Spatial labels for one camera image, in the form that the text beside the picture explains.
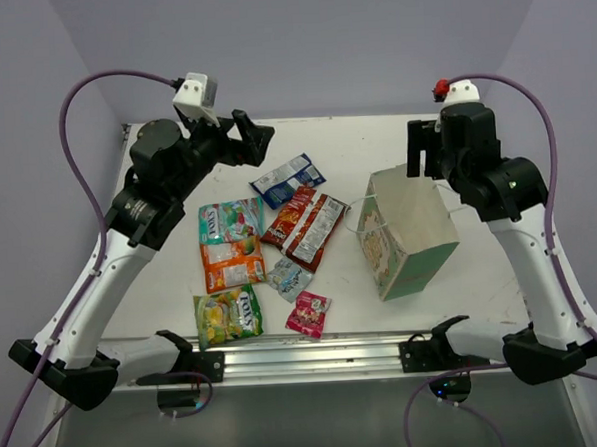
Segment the blue snack bag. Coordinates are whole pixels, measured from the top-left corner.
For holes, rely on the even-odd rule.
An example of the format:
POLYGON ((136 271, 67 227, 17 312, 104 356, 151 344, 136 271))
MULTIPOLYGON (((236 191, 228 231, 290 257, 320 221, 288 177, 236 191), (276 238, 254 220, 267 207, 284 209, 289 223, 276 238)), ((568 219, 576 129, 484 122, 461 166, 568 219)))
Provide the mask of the blue snack bag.
POLYGON ((261 196, 263 202, 276 210, 292 199, 302 187, 317 187, 326 178, 318 170, 306 153, 301 153, 283 165, 249 182, 253 191, 261 196))

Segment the green paper bag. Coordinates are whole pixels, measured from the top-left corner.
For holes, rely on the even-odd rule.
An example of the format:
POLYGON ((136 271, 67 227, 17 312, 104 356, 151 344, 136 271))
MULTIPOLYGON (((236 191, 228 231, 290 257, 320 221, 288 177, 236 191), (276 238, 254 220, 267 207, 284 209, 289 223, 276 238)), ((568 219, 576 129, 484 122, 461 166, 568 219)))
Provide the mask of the green paper bag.
POLYGON ((387 302, 423 291, 460 243, 437 183, 408 177, 397 165, 370 175, 356 235, 378 298, 387 302))

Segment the teal Fox's candy bag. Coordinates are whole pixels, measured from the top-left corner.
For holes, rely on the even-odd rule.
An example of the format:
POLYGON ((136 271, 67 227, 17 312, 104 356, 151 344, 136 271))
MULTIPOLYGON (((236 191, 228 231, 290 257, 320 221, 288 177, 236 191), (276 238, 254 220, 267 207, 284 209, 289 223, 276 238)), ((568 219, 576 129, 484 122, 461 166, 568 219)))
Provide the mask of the teal Fox's candy bag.
POLYGON ((198 210, 199 242, 223 244, 261 236, 264 230, 262 199, 248 198, 203 205, 198 210))

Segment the red chips bag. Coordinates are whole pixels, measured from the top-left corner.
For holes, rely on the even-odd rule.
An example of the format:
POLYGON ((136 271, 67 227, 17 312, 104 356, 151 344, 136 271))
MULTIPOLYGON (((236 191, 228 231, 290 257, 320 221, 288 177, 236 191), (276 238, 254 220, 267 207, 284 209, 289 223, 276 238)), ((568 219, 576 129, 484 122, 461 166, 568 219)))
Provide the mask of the red chips bag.
POLYGON ((320 190, 302 186, 278 212, 260 241, 311 273, 317 271, 328 240, 349 208, 320 190))

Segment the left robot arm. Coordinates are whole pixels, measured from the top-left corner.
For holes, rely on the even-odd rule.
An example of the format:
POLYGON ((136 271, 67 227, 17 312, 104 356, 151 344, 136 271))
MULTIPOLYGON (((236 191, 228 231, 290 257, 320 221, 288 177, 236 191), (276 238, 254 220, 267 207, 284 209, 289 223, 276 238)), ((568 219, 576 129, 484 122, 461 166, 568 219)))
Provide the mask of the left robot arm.
POLYGON ((261 165, 274 135, 274 128, 254 124, 240 109, 219 125, 186 117, 145 123, 74 293, 33 339, 11 345, 10 359, 84 411, 132 380, 155 374, 187 380, 192 345, 171 331, 119 348, 100 340, 135 278, 184 219, 185 200, 195 188, 218 164, 261 165))

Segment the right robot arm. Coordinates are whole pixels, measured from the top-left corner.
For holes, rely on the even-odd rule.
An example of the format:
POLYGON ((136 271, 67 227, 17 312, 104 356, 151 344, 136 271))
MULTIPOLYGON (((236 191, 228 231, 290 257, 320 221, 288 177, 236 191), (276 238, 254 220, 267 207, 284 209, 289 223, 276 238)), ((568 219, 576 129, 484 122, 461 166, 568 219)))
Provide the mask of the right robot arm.
POLYGON ((449 105, 436 120, 408 123, 407 145, 408 177, 446 181, 498 240, 529 316, 525 325, 450 318, 424 344, 435 364, 496 360, 532 385, 597 357, 597 315, 559 250, 556 229, 545 223, 544 179, 528 159, 502 155, 493 111, 479 102, 449 105))

